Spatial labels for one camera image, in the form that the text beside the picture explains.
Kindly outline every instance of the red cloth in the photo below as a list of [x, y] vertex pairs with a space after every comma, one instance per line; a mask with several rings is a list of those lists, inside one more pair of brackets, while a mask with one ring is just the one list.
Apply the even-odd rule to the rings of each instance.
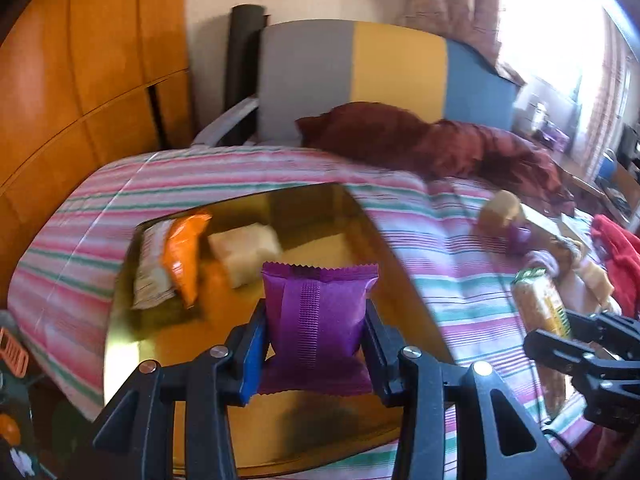
[[364, 102], [296, 123], [308, 148], [426, 180], [480, 176], [538, 211], [574, 214], [573, 197], [549, 154], [511, 132], [458, 121], [429, 124], [407, 110]]
[[603, 215], [593, 219], [591, 238], [607, 252], [604, 264], [614, 287], [613, 298], [620, 304], [624, 316], [636, 318], [640, 295], [640, 240]]

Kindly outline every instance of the gray yellow blue headboard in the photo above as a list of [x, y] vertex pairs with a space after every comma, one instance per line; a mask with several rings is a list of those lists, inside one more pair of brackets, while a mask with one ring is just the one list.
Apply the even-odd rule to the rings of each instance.
[[510, 129], [518, 87], [471, 47], [410, 28], [301, 20], [264, 29], [258, 134], [300, 141], [295, 121], [354, 101]]

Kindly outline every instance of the metal screw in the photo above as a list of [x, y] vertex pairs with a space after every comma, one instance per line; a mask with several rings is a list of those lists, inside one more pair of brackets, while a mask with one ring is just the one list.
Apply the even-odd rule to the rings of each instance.
[[229, 348], [224, 345], [215, 345], [211, 350], [209, 350], [209, 354], [211, 357], [215, 357], [216, 359], [222, 359], [229, 355]]
[[422, 350], [420, 350], [417, 346], [405, 346], [402, 349], [402, 355], [409, 359], [417, 359], [422, 355]]
[[140, 370], [143, 374], [152, 374], [158, 368], [158, 363], [153, 361], [153, 359], [147, 359], [146, 361], [142, 361], [138, 370]]
[[492, 367], [487, 361], [478, 361], [474, 363], [474, 372], [478, 375], [487, 377], [494, 373], [494, 367]]

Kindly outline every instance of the orange basket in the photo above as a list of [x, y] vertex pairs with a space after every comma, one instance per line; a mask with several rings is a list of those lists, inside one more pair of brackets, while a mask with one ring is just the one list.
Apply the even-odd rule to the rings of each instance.
[[0, 357], [18, 379], [25, 376], [29, 365], [29, 353], [5, 328], [0, 328]]

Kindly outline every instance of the purple snack packet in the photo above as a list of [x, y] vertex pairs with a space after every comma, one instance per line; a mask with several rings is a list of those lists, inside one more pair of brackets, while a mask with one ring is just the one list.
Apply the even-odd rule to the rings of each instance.
[[512, 222], [507, 228], [507, 254], [523, 256], [531, 248], [531, 229]]
[[369, 393], [369, 373], [355, 353], [378, 266], [320, 269], [267, 262], [262, 280], [275, 355], [264, 365], [258, 393]]

